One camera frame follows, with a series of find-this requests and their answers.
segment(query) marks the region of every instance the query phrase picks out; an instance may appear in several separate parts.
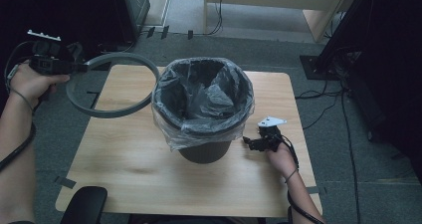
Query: trash can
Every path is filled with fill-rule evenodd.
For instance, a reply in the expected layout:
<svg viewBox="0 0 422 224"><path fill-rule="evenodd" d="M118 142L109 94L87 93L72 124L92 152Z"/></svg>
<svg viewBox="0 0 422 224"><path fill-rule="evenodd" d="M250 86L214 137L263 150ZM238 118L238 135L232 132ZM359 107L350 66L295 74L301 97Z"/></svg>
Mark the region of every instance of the trash can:
<svg viewBox="0 0 422 224"><path fill-rule="evenodd" d="M242 137L254 111L246 74L224 58L189 58L170 63L152 92L152 112L171 147L188 160L210 163Z"/></svg>

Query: gray ring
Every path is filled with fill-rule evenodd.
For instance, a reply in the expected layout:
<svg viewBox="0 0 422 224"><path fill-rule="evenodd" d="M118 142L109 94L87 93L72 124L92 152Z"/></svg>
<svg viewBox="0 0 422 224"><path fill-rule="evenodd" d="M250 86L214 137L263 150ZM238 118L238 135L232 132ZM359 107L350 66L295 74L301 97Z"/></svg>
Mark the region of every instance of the gray ring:
<svg viewBox="0 0 422 224"><path fill-rule="evenodd" d="M140 63L139 64L140 66L148 67L154 73L155 83L157 83L159 79L159 72L158 72L157 67L151 61L149 61L148 59L140 55L136 55L132 53L106 54L99 57L95 57L85 62L85 65L88 65L88 71L90 71L104 63L112 62L115 59L126 59L133 62L138 62ZM72 78L68 81L66 85L66 93L68 94L68 98L71 101L72 105L74 105L74 107L78 109L80 112L86 113L89 116L100 117L100 118L112 118L112 117L125 116L125 115L141 110L142 108L146 107L151 102L152 91L141 102L125 109L116 110L116 111L98 111L94 109L85 108L78 103L77 99L74 96L75 88L77 86L78 81L81 79L82 75L83 75L82 73L77 73L77 74L72 75Z"/></svg>

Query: gray carpet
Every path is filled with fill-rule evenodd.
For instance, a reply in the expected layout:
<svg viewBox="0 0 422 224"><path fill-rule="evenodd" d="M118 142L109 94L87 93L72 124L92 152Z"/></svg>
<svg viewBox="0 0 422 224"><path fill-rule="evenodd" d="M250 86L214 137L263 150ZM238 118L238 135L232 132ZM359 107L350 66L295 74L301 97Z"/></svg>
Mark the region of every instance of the gray carpet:
<svg viewBox="0 0 422 224"><path fill-rule="evenodd" d="M296 95L308 90L320 91L323 81L307 80L299 55L318 55L321 45L281 43L169 34L151 38L143 35L130 52L141 54L157 66L189 57L224 57L245 71L287 73ZM107 72L94 72L84 79L79 97L87 105L99 92ZM338 82L328 82L329 92L338 91ZM314 122L322 111L334 103L332 97L298 100L303 126ZM345 113L350 125L361 223L422 223L422 188L407 158L393 159L398 151L388 143L371 143L366 126L353 98L344 97ZM39 130L36 137L38 223L59 223L63 213L55 210L60 186L57 176L66 176L78 149L89 117L77 112L68 101L63 86L51 100L40 106L35 116ZM335 106L305 130L316 183L324 187L321 195L323 216L328 223L357 223L354 182L347 129L337 98ZM102 223L127 223L127 214L105 214ZM268 219L277 223L279 219Z"/></svg>

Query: person's left arm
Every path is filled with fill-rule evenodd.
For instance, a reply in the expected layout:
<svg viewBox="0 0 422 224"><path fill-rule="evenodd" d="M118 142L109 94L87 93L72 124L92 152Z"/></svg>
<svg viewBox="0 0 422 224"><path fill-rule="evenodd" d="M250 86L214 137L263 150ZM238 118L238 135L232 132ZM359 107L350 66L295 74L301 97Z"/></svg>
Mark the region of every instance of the person's left arm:
<svg viewBox="0 0 422 224"><path fill-rule="evenodd" d="M38 97L50 85L68 79L69 76L41 76L28 64L19 66L0 118L0 161L29 136L32 109L37 105ZM35 186L35 154L30 144L0 171L0 223L21 220L34 222Z"/></svg>

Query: armrest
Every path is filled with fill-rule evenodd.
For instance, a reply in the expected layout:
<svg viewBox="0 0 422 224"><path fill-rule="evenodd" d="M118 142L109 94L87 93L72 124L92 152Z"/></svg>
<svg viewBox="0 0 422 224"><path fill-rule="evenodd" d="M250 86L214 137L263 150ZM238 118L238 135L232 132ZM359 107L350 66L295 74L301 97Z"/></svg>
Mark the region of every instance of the armrest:
<svg viewBox="0 0 422 224"><path fill-rule="evenodd" d="M98 224L103 214L107 192L103 187L86 186L72 197L61 224Z"/></svg>

